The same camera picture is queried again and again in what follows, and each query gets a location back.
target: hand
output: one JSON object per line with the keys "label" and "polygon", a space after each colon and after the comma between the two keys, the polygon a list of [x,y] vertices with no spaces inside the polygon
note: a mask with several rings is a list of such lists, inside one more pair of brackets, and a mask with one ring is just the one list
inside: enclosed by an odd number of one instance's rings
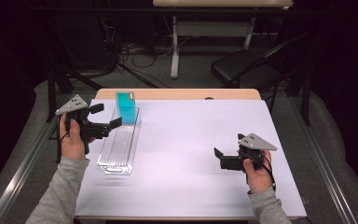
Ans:
{"label": "hand", "polygon": [[[264,158],[263,163],[271,170],[271,153],[268,150],[263,150],[263,154],[267,158]],[[248,184],[252,193],[258,193],[272,187],[271,177],[264,168],[255,170],[250,159],[243,161],[243,167],[245,168],[246,174],[248,175]]]}
{"label": "hand", "polygon": [[71,125],[69,133],[67,133],[65,128],[66,114],[61,115],[60,119],[60,139],[61,139],[61,154],[64,157],[75,159],[75,160],[85,160],[86,155],[84,154],[84,143],[80,137],[80,126],[74,120],[71,119]]}

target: metal rail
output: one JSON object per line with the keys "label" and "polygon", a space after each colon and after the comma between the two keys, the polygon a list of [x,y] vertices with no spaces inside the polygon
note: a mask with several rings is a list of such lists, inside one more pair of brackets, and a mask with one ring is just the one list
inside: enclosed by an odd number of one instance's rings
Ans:
{"label": "metal rail", "polygon": [[[63,95],[60,103],[69,101],[70,96],[70,94]],[[43,145],[48,139],[47,136],[53,132],[54,128],[54,120],[45,124],[35,141],[34,147],[27,153],[16,174],[14,174],[10,183],[7,185],[7,188],[0,199],[0,223],[4,223],[7,213],[19,195],[28,176],[32,172],[37,159],[42,154]]]}
{"label": "metal rail", "polygon": [[328,165],[328,162],[324,156],[321,147],[318,144],[315,135],[313,134],[312,129],[302,119],[302,116],[299,112],[300,102],[297,100],[297,98],[294,97],[290,97],[289,101],[293,108],[293,111],[295,111],[296,118],[301,126],[301,129],[305,134],[308,142],[310,143],[312,156],[315,159],[316,164],[318,165],[322,178],[324,179],[324,183],[327,186],[327,189],[331,195],[331,198],[333,199],[334,204],[336,205],[337,211],[341,216],[342,222],[344,224],[356,224],[357,221],[351,211],[351,208],[348,205],[347,200],[345,199],[345,196],[341,190],[341,187],[339,186],[332,170],[330,169],[330,166]]}

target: chair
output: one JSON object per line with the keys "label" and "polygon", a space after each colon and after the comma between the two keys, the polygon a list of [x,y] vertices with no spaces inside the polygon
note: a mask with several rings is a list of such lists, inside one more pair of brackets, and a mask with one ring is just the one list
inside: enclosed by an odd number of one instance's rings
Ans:
{"label": "chair", "polygon": [[301,70],[301,63],[285,69],[288,71],[283,71],[282,66],[274,63],[289,56],[289,53],[294,53],[307,38],[308,34],[299,35],[261,56],[250,50],[240,49],[213,62],[212,73],[223,82],[223,88],[248,88],[261,92],[274,87],[273,94],[265,99],[272,98],[269,105],[271,113],[279,83]]}

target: blue object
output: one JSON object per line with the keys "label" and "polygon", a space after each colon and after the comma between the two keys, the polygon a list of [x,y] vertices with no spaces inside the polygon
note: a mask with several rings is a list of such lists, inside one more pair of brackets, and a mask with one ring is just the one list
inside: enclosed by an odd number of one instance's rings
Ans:
{"label": "blue object", "polygon": [[135,94],[132,91],[118,91],[116,92],[116,102],[123,124],[135,124]]}

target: clear plastic container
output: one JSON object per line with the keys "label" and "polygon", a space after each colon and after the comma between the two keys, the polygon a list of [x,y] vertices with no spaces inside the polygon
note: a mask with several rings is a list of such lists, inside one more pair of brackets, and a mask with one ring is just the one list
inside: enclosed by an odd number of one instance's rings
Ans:
{"label": "clear plastic container", "polygon": [[[123,124],[112,130],[109,137],[104,139],[98,165],[107,175],[131,174],[136,143],[141,129],[139,108],[126,108],[126,110],[120,108],[120,110],[122,113],[126,113],[126,116],[133,115],[133,119],[123,118]],[[115,108],[112,119],[119,117],[121,117],[119,110]]]}

